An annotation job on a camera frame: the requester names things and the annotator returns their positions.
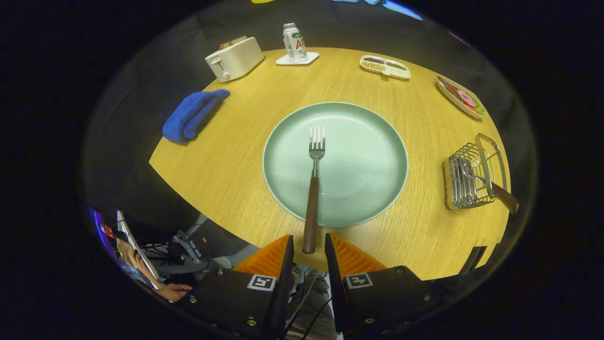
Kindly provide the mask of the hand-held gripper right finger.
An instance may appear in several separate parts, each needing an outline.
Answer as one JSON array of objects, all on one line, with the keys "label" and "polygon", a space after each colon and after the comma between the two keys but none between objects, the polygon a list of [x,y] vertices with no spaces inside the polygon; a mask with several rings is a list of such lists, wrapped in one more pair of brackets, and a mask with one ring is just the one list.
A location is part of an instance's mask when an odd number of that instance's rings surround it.
[{"label": "hand-held gripper right finger", "polygon": [[451,300],[437,280],[421,280],[405,265],[388,268],[335,234],[326,234],[324,252],[344,338],[396,338]]}]

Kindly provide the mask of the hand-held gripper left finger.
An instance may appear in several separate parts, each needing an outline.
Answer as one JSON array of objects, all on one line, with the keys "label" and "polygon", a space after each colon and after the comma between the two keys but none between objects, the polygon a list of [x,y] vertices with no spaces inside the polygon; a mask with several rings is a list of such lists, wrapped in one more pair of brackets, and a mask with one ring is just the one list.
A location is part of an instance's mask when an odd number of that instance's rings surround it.
[{"label": "hand-held gripper left finger", "polygon": [[177,302],[224,340],[281,340],[293,280],[294,238],[283,235],[233,269],[209,269]]}]

